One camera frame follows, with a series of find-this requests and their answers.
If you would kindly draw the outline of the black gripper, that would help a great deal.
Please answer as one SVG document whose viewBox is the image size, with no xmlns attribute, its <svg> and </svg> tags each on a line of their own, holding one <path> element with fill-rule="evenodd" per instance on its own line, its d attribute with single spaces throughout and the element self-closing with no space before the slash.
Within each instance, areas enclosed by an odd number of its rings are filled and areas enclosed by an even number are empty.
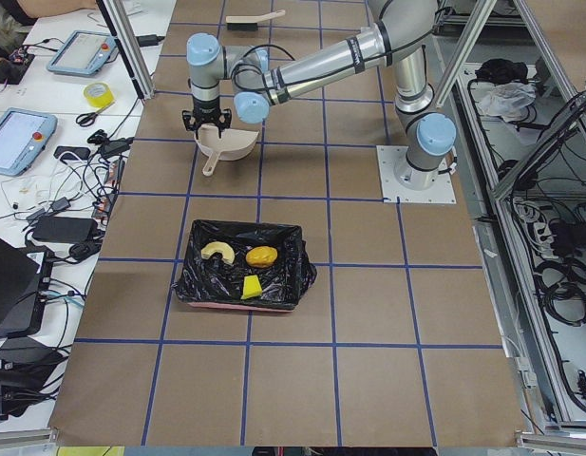
<svg viewBox="0 0 586 456">
<path fill-rule="evenodd" d="M 193 132 L 197 138 L 199 130 L 204 125 L 213 125 L 217 128 L 218 136 L 231 127 L 232 111 L 230 108 L 222 109 L 220 98 L 201 100 L 192 98 L 193 109 L 182 110 L 181 117 L 185 129 Z"/>
</svg>

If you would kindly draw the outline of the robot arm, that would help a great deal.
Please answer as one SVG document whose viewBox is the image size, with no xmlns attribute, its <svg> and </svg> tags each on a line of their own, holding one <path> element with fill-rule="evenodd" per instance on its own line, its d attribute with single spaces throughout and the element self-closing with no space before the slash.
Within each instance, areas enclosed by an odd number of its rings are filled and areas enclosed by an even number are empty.
<svg viewBox="0 0 586 456">
<path fill-rule="evenodd" d="M 423 119 L 434 111 L 434 89 L 427 80 L 425 39 L 434 29 L 436 1 L 371 1 L 374 22 L 351 37 L 311 55 L 270 66 L 262 45 L 224 46 L 209 33 L 192 35 L 186 45 L 193 108 L 181 113 L 185 128 L 198 134 L 205 125 L 218 132 L 238 116 L 261 124 L 271 107 L 370 68 L 392 67 L 395 110 L 409 133 L 409 165 L 432 171 L 443 153 L 420 135 Z"/>
</svg>

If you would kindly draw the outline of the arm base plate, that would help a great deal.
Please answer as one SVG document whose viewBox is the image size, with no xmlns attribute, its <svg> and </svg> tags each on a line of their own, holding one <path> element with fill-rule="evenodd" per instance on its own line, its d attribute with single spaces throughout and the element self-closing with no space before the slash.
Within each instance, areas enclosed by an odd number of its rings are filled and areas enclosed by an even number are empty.
<svg viewBox="0 0 586 456">
<path fill-rule="evenodd" d="M 407 146 L 377 145 L 377 163 L 385 203 L 456 204 L 446 158 L 436 170 L 418 171 L 406 160 Z"/>
</svg>

